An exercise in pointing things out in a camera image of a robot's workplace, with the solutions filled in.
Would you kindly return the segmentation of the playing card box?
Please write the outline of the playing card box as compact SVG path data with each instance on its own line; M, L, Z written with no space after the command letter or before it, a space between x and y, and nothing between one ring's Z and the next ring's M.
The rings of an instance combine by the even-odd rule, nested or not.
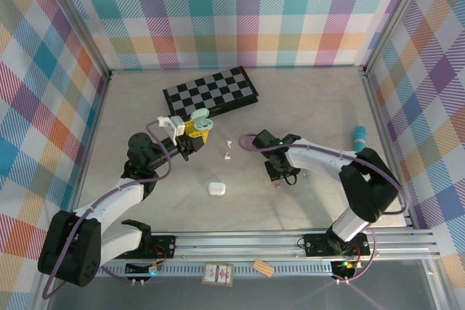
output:
M205 285L233 286L234 266L232 264L206 262L203 266L202 283Z

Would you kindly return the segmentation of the teal cylindrical handheld device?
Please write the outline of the teal cylindrical handheld device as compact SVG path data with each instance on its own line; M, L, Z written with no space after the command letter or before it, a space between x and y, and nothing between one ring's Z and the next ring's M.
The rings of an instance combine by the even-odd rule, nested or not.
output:
M364 126L357 126L353 134L353 150L361 152L365 148L367 132Z

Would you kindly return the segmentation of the aluminium frame post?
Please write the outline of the aluminium frame post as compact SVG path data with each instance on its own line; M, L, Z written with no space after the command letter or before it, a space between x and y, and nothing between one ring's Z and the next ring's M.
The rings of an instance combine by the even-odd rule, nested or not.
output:
M365 76L370 76L372 71L387 49L388 41L394 34L401 19L405 15L413 0L381 0L379 9L376 10L374 23L365 40L365 53L357 60L360 70Z
M73 0L57 0L57 2L62 7L62 11L68 18L73 29L76 31L81 42L86 47L89 56L92 58L96 66L100 69L105 82L108 82L111 79L111 71L108 68L108 65L106 64L104 57L101 54L101 51L99 50L94 39L92 38L92 35L89 29L87 28L84 19L79 13Z

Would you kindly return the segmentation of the small controller board green light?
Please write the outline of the small controller board green light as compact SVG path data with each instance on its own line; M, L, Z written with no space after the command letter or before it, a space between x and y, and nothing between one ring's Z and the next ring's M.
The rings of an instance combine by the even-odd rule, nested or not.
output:
M125 273L126 274L146 274L149 276L156 276L164 269L164 264L161 262L155 262L152 264L141 264L141 263L126 263Z
M345 280L353 278L356 275L357 268L360 266L360 259L332 261L331 268L335 280Z

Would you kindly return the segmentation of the aluminium mounting rail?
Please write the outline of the aluminium mounting rail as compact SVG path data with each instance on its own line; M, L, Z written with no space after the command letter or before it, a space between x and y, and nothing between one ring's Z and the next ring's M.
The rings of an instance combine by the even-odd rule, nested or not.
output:
M269 232L183 232L155 233L151 235L174 235L175 254L170 259L144 257L143 250L136 250L116 257L104 264L97 275L110 275L131 283L146 282L157 276L203 276L206 262L232 264L234 277L256 276L255 260L260 259L275 268L273 276L328 275L333 276L331 262L360 259L353 278L336 280L348 283L367 271L374 261L409 261L436 259L439 248L433 234L427 230L375 229L364 232L371 250L369 256L316 256L307 257L304 250L305 234L324 234L321 231L269 231ZM126 263L164 264L156 276L126 274Z

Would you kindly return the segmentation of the striped wooden block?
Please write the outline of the striped wooden block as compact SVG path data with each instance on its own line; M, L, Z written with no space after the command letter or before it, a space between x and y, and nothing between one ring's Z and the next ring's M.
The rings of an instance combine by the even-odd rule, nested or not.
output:
M263 274L264 276L269 277L269 278L271 278L271 276L275 272L275 268L272 265L260 259L255 260L253 264L253 269L259 272L260 274Z

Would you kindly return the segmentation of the black grey folding chessboard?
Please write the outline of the black grey folding chessboard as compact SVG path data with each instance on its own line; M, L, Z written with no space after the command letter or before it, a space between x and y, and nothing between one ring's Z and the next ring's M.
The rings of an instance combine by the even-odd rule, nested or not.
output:
M211 117L258 102L259 93L244 67L239 66L163 90L171 116L188 121L206 108Z

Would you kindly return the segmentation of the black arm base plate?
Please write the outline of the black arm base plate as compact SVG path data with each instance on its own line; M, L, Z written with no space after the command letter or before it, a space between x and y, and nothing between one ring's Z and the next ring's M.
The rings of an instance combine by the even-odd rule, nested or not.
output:
M155 259L170 259L174 257L176 237L174 235L151 235L146 239L144 257Z
M369 256L371 250L368 237L358 233L350 241L344 242L329 234L305 234L304 250L307 257L316 256Z

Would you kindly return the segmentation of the aluminium floor side rail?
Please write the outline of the aluminium floor side rail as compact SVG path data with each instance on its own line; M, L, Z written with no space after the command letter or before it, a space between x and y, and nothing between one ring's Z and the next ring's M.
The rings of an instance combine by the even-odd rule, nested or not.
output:
M401 186L403 187L404 195L399 196L399 201L401 208L404 208L405 201L408 201L408 203L410 203L410 196L408 193L408 189L405 186L402 171L400 170L400 167L397 164L395 149L392 140L390 139L390 134L387 125L384 122L384 116L382 115L381 105L379 104L373 84L371 83L371 80L365 73L364 69L362 67L358 67L358 72L360 74L363 88L365 89L365 94L368 98L368 104L370 105L371 112L375 120L376 130L379 134L381 146L386 157L387 165L392 174L395 176L396 180L398 180Z
M99 82L97 93L87 120L88 123L86 125L86 131L84 132L82 145L78 149L78 163L73 167L71 182L65 191L60 206L64 211L72 211L74 208L78 207L112 75L113 71L107 70Z

